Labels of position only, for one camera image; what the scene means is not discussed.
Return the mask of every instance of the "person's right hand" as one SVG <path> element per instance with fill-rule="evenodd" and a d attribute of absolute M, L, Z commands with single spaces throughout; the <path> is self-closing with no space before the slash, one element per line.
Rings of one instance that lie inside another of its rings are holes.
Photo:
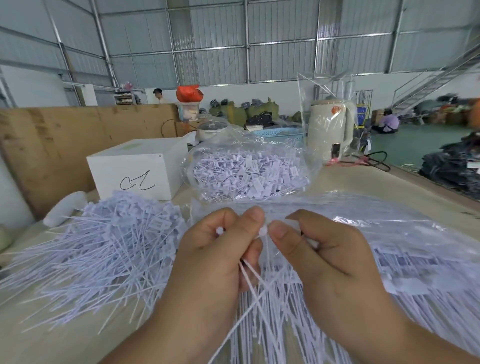
<path fill-rule="evenodd" d="M 372 251 L 362 233 L 349 225 L 299 210 L 304 237 L 281 221 L 269 234 L 303 282 L 307 307 L 316 324 L 349 352 L 380 363 L 402 350 L 409 320 L 385 291 Z"/>

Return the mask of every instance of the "black pants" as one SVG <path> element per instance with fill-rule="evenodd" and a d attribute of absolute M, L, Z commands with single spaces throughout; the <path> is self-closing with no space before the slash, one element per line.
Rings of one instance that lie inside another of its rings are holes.
<path fill-rule="evenodd" d="M 385 127 L 381 127 L 381 126 L 378 126 L 378 125 L 374 125 L 372 126 L 372 130 L 375 130 L 376 132 L 380 133 L 380 134 L 395 134 L 396 132 L 398 132 L 398 129 L 393 129 L 393 130 L 390 130 L 389 132 L 386 132 L 384 130 Z"/>

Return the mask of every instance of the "beige table surface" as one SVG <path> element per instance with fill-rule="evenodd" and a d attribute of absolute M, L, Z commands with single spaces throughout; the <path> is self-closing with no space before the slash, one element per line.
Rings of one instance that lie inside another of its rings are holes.
<path fill-rule="evenodd" d="M 372 167 L 360 166 L 323 168 L 310 193 L 321 194 L 325 191 L 339 190 L 403 203 L 445 226 L 457 229 L 480 241 L 478 203 L 467 201 L 463 197 L 457 199 L 454 194 L 450 194 L 447 198 L 439 196 L 438 191 L 432 191 L 434 188 L 429 183 L 425 188 L 408 182 L 402 173 L 386 173 Z M 185 204 L 191 200 L 192 196 L 191 189 L 183 186 L 173 201 L 179 205 Z M 20 250 L 53 237 L 54 234 L 47 232 L 42 224 L 38 223 L 28 229 L 10 251 Z M 0 264 L 9 259 L 8 256 L 0 255 Z M 0 292 L 0 302 L 3 302 L 8 294 L 8 292 Z M 99 311 L 96 315 L 85 314 L 51 332 L 48 331 L 48 327 L 38 327 L 22 333 L 23 330 L 31 327 L 32 323 L 40 322 L 42 319 L 39 317 L 38 321 L 19 324 L 45 304 L 40 301 L 18 304 L 33 296 L 33 290 L 27 290 L 0 307 L 0 363 L 95 364 L 135 330 L 134 324 L 128 324 L 133 308 L 127 305 L 115 313 L 114 318 L 100 335 L 97 332 L 109 315 L 109 308 Z M 287 333 L 287 337 L 288 363 L 301 363 L 296 339 L 291 333 Z M 229 360 L 226 355 L 223 355 L 217 362 L 227 364 Z M 254 363 L 263 362 L 261 355 L 254 359 Z"/>

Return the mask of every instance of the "white kettle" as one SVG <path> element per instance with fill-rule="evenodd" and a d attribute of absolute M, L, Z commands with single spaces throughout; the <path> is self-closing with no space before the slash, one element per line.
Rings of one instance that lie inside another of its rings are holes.
<path fill-rule="evenodd" d="M 353 141 L 357 105 L 338 99 L 314 101 L 308 124 L 307 148 L 324 163 L 342 158 Z"/>

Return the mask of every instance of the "metal staircase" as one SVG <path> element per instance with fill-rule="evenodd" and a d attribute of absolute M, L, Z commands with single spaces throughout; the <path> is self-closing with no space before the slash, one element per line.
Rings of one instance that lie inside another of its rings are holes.
<path fill-rule="evenodd" d="M 406 114 L 431 93 L 478 65 L 480 63 L 480 37 L 475 37 L 466 48 L 468 50 L 449 65 L 440 70 L 428 69 L 395 90 L 392 100 L 394 114 Z"/>

